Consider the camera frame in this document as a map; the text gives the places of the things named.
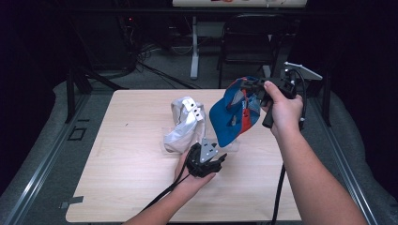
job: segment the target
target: blue hat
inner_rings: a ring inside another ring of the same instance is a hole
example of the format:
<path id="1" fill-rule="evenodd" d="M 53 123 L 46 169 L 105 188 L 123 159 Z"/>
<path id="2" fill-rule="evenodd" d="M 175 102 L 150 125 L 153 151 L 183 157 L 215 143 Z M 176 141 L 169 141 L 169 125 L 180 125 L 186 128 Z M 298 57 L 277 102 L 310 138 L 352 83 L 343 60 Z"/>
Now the blue hat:
<path id="1" fill-rule="evenodd" d="M 236 79 L 225 90 L 223 98 L 210 109 L 210 121 L 220 147 L 225 147 L 250 129 L 260 117 L 261 107 L 257 95 L 240 88 L 243 81 L 257 80 L 254 77 Z"/>

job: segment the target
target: human hand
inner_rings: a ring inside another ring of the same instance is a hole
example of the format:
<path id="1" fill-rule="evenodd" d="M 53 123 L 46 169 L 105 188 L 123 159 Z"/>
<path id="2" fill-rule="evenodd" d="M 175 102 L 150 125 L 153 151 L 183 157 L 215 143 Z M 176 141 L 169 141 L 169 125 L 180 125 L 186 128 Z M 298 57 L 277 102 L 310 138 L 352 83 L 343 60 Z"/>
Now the human hand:
<path id="1" fill-rule="evenodd" d="M 179 162 L 176 165 L 175 170 L 175 180 L 178 178 L 179 173 L 181 172 L 182 166 L 184 165 L 185 158 L 187 157 L 190 151 L 187 150 L 183 154 L 181 154 L 179 158 Z M 189 174 L 187 167 L 184 168 L 184 172 L 181 175 L 181 179 L 186 177 Z M 180 192 L 180 194 L 184 195 L 186 198 L 192 198 L 200 188 L 202 188 L 205 184 L 207 184 L 216 173 L 210 173 L 209 175 L 201 178 L 201 177 L 194 177 L 189 175 L 186 179 L 184 179 L 181 183 L 179 183 L 174 191 Z"/>
<path id="2" fill-rule="evenodd" d="M 281 93 L 279 88 L 270 81 L 264 83 L 264 88 L 273 100 L 272 117 L 274 125 L 271 129 L 272 134 L 278 139 L 283 135 L 282 133 L 288 130 L 293 129 L 299 131 L 299 119 L 303 107 L 302 97 L 296 95 L 294 99 L 288 99 Z M 269 104 L 267 107 L 263 108 L 265 112 L 268 111 Z"/>

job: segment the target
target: gray carpet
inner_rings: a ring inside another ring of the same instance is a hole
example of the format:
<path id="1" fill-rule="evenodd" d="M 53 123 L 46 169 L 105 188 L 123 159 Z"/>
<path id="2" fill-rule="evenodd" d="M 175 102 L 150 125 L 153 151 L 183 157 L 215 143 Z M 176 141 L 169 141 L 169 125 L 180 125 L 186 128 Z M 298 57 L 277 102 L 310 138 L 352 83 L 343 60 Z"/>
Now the gray carpet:
<path id="1" fill-rule="evenodd" d="M 217 88 L 216 52 L 218 49 L 211 44 L 207 45 L 209 42 L 203 42 L 200 48 L 199 78 L 196 81 L 190 79 L 191 52 L 180 54 L 186 52 L 185 49 L 176 48 L 179 53 L 163 50 L 151 51 L 146 55 L 144 62 L 164 73 L 188 83 L 195 83 L 202 88 Z M 287 53 L 288 46 L 282 51 L 278 69 L 282 67 L 283 56 Z M 225 77 L 223 86 L 226 86 L 237 77 L 247 75 L 262 76 L 262 71 L 256 70 L 256 67 L 231 66 L 225 71 L 228 76 Z M 101 74 L 109 78 L 114 77 L 114 73 L 109 71 Z M 160 76 L 143 70 L 139 66 L 131 74 L 112 79 L 112 81 L 130 89 L 183 88 L 177 83 L 167 83 Z M 10 213 L 15 213 L 12 210 L 18 204 L 18 200 L 34 176 L 36 168 L 52 151 L 57 144 L 57 137 L 65 129 L 69 133 L 64 136 L 61 135 L 63 142 L 59 144 L 60 151 L 54 157 L 51 171 L 45 175 L 45 182 L 39 187 L 38 194 L 33 196 L 34 200 L 26 206 L 25 213 L 22 213 L 17 221 L 19 221 L 19 224 L 68 224 L 65 221 L 67 211 L 59 208 L 59 205 L 73 195 L 112 96 L 110 88 L 97 81 L 91 81 L 91 83 L 94 87 L 92 95 L 85 97 L 77 92 L 82 107 L 73 123 L 67 126 L 64 124 L 67 118 L 66 86 L 61 83 L 55 87 L 54 91 L 57 99 L 52 115 L 24 165 L 22 165 L 6 192 L 1 196 L 0 224 L 5 224 L 8 221 Z M 315 99 L 312 104 L 308 105 L 307 120 L 303 134 L 322 162 L 344 184 L 344 178 L 336 164 L 336 158 L 333 155 L 332 146 L 329 144 L 328 135 L 321 126 L 322 121 L 316 116 L 319 113 L 318 102 L 319 100 Z M 392 207 L 397 202 L 372 177 L 369 167 L 364 161 L 363 144 L 355 123 L 345 110 L 344 104 L 335 95 L 332 95 L 331 98 L 330 121 L 332 123 L 331 129 L 360 184 L 375 220 L 378 224 L 398 224 L 398 214 Z M 85 130 L 84 136 L 80 141 L 74 140 L 81 137 L 76 131 L 69 136 L 73 128 L 77 128 L 80 131 Z M 301 222 L 278 222 L 278 224 L 301 224 Z"/>

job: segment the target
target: dark background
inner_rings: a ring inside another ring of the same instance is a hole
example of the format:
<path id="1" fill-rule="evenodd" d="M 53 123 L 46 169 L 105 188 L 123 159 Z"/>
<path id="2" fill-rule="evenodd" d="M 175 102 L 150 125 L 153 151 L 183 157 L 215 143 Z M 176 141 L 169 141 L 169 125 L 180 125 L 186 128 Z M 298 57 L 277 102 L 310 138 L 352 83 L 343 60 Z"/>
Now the dark background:
<path id="1" fill-rule="evenodd" d="M 130 2 L 129 7 L 170 6 L 170 1 Z M 1 193 L 49 118 L 55 99 L 53 88 L 66 79 L 71 64 L 90 69 L 133 70 L 141 38 L 167 48 L 167 22 L 178 23 L 178 17 L 166 17 L 167 20 L 164 16 L 134 17 L 142 30 L 131 44 L 116 17 L 75 17 L 71 26 L 62 19 L 54 22 L 53 17 L 43 14 L 38 7 L 57 4 L 65 3 L 27 0 L 1 3 Z M 95 4 L 112 7 L 115 1 Z M 372 1 L 310 0 L 308 10 L 340 11 L 347 15 L 302 18 L 289 55 L 289 61 L 315 68 L 331 78 L 332 91 L 342 99 L 360 130 L 366 160 L 375 179 L 395 198 L 398 198 L 397 8 L 395 1 L 372 4 Z M 87 52 L 80 38 L 96 52 Z"/>

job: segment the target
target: person's right hand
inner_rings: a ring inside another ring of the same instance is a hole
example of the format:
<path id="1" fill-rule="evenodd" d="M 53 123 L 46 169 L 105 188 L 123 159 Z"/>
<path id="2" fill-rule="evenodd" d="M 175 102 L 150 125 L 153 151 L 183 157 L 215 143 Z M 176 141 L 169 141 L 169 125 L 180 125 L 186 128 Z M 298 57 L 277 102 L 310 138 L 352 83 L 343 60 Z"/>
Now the person's right hand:
<path id="1" fill-rule="evenodd" d="M 272 134 L 278 139 L 283 133 L 289 130 L 299 131 L 299 119 L 303 107 L 302 97 L 296 95 L 294 99 L 288 99 L 270 81 L 264 83 L 264 88 L 273 100 L 272 117 L 274 124 L 271 129 Z M 263 108 L 265 112 L 268 111 L 269 104 Z"/>

